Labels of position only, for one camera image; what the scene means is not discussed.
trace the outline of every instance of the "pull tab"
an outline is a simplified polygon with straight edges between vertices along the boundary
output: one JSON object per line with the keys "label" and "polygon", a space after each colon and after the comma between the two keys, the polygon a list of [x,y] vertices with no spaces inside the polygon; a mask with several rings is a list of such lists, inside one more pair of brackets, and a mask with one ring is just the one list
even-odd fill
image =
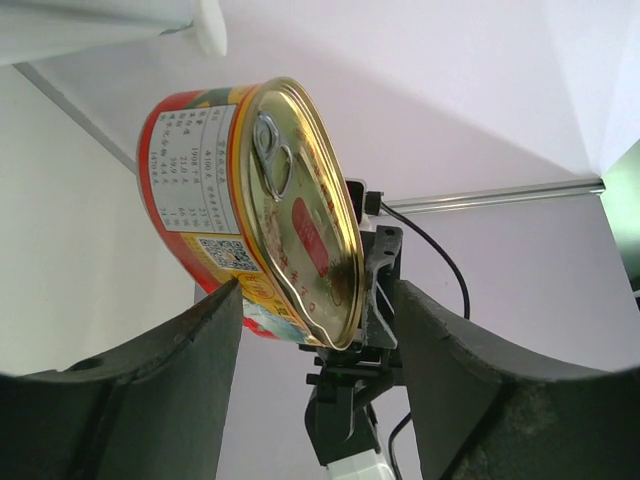
{"label": "pull tab", "polygon": [[[256,118],[253,126],[253,146],[256,149],[258,160],[260,160],[260,164],[262,165],[262,171],[264,172],[269,193],[271,193],[271,196],[276,202],[283,200],[291,186],[295,164],[293,162],[291,148],[280,136],[280,130],[278,130],[276,122],[268,113],[258,112],[258,118]],[[273,161],[278,150],[284,151],[285,161],[289,167],[287,181],[280,191],[278,191],[273,178]]]}

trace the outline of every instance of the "green surface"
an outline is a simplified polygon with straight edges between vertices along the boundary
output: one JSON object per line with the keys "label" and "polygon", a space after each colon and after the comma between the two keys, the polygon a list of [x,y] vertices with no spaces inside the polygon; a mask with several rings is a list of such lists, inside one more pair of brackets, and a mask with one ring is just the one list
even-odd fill
{"label": "green surface", "polygon": [[640,141],[605,174],[609,225],[630,280],[640,277]]}

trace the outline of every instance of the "gray edge strip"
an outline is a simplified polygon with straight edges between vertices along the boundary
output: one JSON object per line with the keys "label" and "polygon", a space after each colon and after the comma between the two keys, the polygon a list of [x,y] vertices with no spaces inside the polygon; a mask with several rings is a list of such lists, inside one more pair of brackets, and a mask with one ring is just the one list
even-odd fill
{"label": "gray edge strip", "polygon": [[14,67],[24,75],[38,90],[44,93],[49,100],[55,103],[64,113],[82,127],[99,144],[106,148],[109,153],[116,157],[132,173],[136,173],[136,162],[125,153],[113,140],[111,140],[89,117],[76,107],[71,101],[55,86],[43,77],[38,70],[30,63],[17,63]]}
{"label": "gray edge strip", "polygon": [[[136,161],[125,153],[95,123],[93,123],[78,107],[54,85],[51,84],[30,63],[19,63],[16,69],[24,75],[36,88],[60,107],[72,120],[82,127],[98,143],[106,148],[128,170],[136,173]],[[531,185],[482,192],[463,193],[459,195],[443,195],[439,197],[422,197],[387,202],[388,205],[405,215],[462,210],[489,205],[504,205],[533,200],[574,197],[579,195],[599,195],[605,190],[600,178],[556,182],[542,185]]]}
{"label": "gray edge strip", "polygon": [[518,188],[486,190],[483,192],[423,197],[408,200],[389,201],[387,204],[405,215],[418,213],[445,212],[489,205],[505,205],[533,200],[599,195],[605,190],[602,179],[592,178],[571,182],[547,183]]}

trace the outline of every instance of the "can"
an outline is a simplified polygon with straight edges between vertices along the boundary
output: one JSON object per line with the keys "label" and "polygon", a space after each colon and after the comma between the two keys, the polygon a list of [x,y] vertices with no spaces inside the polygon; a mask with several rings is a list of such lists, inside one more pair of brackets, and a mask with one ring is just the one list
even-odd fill
{"label": "can", "polygon": [[148,117],[142,198],[207,292],[235,277],[245,326],[345,349],[363,308],[364,255],[346,183],[294,80],[178,93]]}

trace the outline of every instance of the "nutrition facts label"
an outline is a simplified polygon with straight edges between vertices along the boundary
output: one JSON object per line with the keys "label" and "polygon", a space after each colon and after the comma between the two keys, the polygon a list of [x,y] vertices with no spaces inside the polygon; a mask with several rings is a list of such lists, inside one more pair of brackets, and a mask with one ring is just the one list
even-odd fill
{"label": "nutrition facts label", "polygon": [[167,230],[239,234],[227,149],[235,105],[160,114],[151,135],[153,199]]}

